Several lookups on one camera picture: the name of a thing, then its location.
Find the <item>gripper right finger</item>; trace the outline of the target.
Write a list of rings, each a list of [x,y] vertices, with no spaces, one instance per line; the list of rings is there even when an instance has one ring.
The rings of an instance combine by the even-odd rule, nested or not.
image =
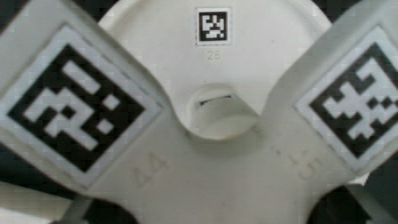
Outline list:
[[[364,186],[348,184],[320,198],[305,224],[398,224],[398,218]]]

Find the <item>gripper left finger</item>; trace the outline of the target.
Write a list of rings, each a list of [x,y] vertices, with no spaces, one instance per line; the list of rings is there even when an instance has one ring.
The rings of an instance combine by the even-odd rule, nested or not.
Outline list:
[[[138,224],[138,221],[117,204],[106,200],[76,196],[51,224]]]

